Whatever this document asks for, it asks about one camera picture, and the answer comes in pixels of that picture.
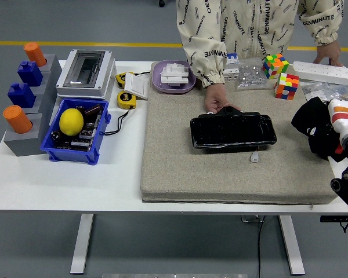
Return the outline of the person's left hand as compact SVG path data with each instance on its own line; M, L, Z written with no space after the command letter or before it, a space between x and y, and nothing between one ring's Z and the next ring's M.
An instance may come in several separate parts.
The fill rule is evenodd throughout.
M317 46L317 55L313 63L319 64L323 59L329 59L329 65L335 67L342 67L343 64L339 61L341 53L340 44L338 41L333 41L326 45Z

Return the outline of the person's right hand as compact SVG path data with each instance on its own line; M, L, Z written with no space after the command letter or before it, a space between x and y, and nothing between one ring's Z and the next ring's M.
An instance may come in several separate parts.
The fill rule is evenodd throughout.
M223 107L232 106L226 96L226 87L223 83L209 85L206 88L204 106L206 112L218 113Z

